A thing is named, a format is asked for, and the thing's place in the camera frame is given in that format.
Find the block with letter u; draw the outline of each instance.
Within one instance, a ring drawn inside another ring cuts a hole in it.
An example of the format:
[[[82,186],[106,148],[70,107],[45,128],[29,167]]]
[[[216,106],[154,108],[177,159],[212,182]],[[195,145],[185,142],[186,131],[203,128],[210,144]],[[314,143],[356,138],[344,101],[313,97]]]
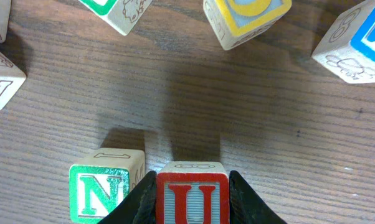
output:
[[[229,223],[229,181],[219,162],[170,162],[157,175],[158,224]]]

